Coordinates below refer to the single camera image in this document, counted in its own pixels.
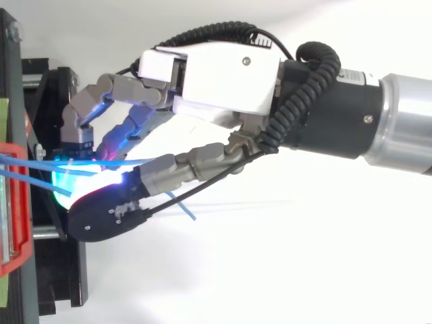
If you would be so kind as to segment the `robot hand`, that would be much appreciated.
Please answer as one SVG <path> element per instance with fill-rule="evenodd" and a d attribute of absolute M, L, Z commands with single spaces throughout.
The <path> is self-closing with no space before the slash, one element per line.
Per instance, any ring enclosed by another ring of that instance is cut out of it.
<path fill-rule="evenodd" d="M 114 103 L 131 106 L 94 150 L 92 163 L 115 167 L 145 132 L 174 114 L 194 116 L 228 128 L 226 143 L 211 143 L 181 154 L 166 154 L 137 164 L 120 180 L 74 194 L 67 232 L 83 242 L 100 242 L 124 234 L 155 213 L 180 203 L 143 209 L 140 201 L 197 182 L 204 190 L 240 173 L 262 157 L 257 137 L 275 96 L 279 57 L 271 50 L 227 41 L 158 46 L 145 51 L 136 77 L 103 74 L 77 92 L 65 106 L 61 143 L 69 155 L 93 149 L 91 122 Z"/>

